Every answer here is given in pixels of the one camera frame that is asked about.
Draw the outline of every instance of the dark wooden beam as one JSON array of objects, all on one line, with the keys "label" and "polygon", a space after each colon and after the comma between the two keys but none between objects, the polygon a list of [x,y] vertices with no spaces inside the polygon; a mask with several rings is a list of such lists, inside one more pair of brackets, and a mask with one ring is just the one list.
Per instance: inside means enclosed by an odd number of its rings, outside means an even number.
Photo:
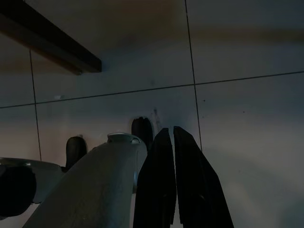
[{"label": "dark wooden beam", "polygon": [[101,72],[101,60],[22,0],[0,0],[0,31],[75,74]]}]

